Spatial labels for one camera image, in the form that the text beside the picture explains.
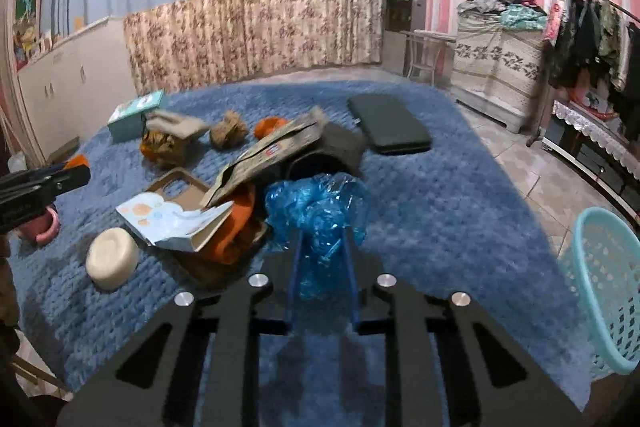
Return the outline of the blue plastic bag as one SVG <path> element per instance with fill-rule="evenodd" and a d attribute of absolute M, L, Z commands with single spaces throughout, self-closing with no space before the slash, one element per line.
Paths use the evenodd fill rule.
<path fill-rule="evenodd" d="M 324 300 L 337 286 L 337 258 L 352 231 L 359 245 L 367 235 L 371 213 L 367 187 L 356 176 L 321 173 L 295 181 L 278 181 L 265 194 L 267 223 L 274 240 L 288 246 L 294 232 L 303 235 L 303 300 Z"/>

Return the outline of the lace covered tv stand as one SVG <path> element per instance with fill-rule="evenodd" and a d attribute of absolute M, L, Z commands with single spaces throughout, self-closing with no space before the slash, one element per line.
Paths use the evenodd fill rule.
<path fill-rule="evenodd" d="M 639 224 L 639 159 L 603 120 L 573 102 L 554 100 L 541 140 Z"/>

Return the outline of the light blue laundry basket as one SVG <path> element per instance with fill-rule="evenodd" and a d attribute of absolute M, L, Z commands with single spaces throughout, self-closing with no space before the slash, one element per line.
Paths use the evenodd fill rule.
<path fill-rule="evenodd" d="M 638 236 L 615 213 L 589 207 L 559 262 L 589 321 L 591 376 L 631 374 L 639 365 Z"/>

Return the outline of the white patterned paper box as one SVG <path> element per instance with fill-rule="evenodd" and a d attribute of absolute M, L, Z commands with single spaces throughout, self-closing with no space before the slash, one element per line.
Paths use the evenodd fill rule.
<path fill-rule="evenodd" d="M 152 192 L 140 193 L 116 207 L 128 228 L 148 245 L 193 254 L 212 239 L 231 210 L 231 202 L 205 210 L 184 210 Z"/>

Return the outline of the blue knitted table cloth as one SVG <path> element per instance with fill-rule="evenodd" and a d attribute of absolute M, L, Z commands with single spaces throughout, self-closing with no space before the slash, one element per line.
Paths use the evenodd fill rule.
<path fill-rule="evenodd" d="M 570 399 L 590 396 L 591 346 L 576 297 L 533 210 L 442 92 L 404 82 L 228 84 L 175 93 L 168 107 L 207 121 L 227 109 L 249 124 L 320 107 L 344 127 L 359 93 L 403 101 L 431 133 L 423 154 L 363 157 L 370 195 L 363 249 L 425 294 L 465 291 L 536 360 Z M 99 291 L 85 259 L 92 240 L 120 225 L 116 208 L 158 177 L 137 143 L 102 130 L 82 146 L 87 186 L 60 197 L 62 227 L 47 247 L 13 239 L 10 265 L 21 329 L 53 373 L 78 390 L 130 336 L 193 282 L 171 254 L 142 251 L 134 276 Z M 384 343 L 343 317 L 297 314 L 291 336 L 260 343 L 259 414 L 265 426 L 378 426 L 384 418 Z"/>

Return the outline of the clothes rack with garments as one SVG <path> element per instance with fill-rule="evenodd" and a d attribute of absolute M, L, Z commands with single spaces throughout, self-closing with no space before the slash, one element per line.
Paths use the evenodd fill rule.
<path fill-rule="evenodd" d="M 527 146 L 544 139 L 554 104 L 611 141 L 639 147 L 639 19 L 612 0 L 553 0 L 542 47 L 542 95 Z"/>

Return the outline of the round cream lid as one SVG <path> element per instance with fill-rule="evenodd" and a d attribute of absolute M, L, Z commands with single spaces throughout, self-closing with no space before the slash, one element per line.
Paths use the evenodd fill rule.
<path fill-rule="evenodd" d="M 86 270 L 102 291 L 114 291 L 134 274 L 139 256 L 138 245 L 126 230 L 107 229 L 93 239 L 86 258 Z"/>

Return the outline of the white low cabinet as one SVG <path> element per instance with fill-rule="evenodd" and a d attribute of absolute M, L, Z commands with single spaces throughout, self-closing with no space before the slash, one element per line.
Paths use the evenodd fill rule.
<path fill-rule="evenodd" d="M 18 72 L 18 85 L 43 160 L 92 138 L 137 98 L 124 20 L 104 17 L 63 39 Z"/>

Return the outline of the grey printed snack bag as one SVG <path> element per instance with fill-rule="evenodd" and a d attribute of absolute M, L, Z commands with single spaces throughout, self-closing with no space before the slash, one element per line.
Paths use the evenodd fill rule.
<path fill-rule="evenodd" d="M 228 197 L 240 185 L 282 164 L 316 144 L 329 119 L 319 106 L 269 133 L 220 170 L 212 187 L 201 199 L 208 208 Z"/>

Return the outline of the orange peel piece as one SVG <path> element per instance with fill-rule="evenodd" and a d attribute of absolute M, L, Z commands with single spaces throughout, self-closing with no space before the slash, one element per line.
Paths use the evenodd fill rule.
<path fill-rule="evenodd" d="M 256 124 L 254 128 L 254 137 L 257 140 L 264 139 L 271 132 L 277 130 L 288 123 L 288 120 L 282 117 L 266 117 Z"/>

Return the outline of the black bag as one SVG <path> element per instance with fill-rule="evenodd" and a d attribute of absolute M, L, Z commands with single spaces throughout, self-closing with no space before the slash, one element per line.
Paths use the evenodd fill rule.
<path fill-rule="evenodd" d="M 360 132 L 329 122 L 316 143 L 288 162 L 286 179 L 294 181 L 340 172 L 361 176 L 360 164 L 366 150 L 367 143 Z"/>

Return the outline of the brown cardboard tray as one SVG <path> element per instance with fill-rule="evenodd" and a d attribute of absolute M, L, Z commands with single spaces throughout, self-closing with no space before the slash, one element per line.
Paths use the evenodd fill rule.
<path fill-rule="evenodd" d="M 145 189 L 160 194 L 166 202 L 174 202 L 183 210 L 201 209 L 201 200 L 208 190 L 204 181 L 183 168 L 171 169 Z"/>

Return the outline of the water dispenser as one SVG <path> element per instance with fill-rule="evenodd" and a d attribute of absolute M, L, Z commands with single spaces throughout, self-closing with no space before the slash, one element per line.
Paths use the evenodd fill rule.
<path fill-rule="evenodd" d="M 384 0 L 382 67 L 399 76 L 408 72 L 411 31 L 425 28 L 426 0 Z"/>

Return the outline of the orange peel with pith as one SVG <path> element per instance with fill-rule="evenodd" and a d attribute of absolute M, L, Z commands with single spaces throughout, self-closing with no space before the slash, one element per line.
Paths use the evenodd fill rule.
<path fill-rule="evenodd" d="M 186 140 L 156 130 L 145 130 L 140 143 L 142 156 L 163 168 L 182 167 L 187 148 Z"/>

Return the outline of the black flat case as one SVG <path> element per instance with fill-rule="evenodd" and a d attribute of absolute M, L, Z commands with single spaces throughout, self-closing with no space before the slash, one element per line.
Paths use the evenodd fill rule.
<path fill-rule="evenodd" d="M 358 94 L 347 100 L 347 106 L 376 153 L 405 155 L 431 150 L 431 133 L 396 96 Z"/>

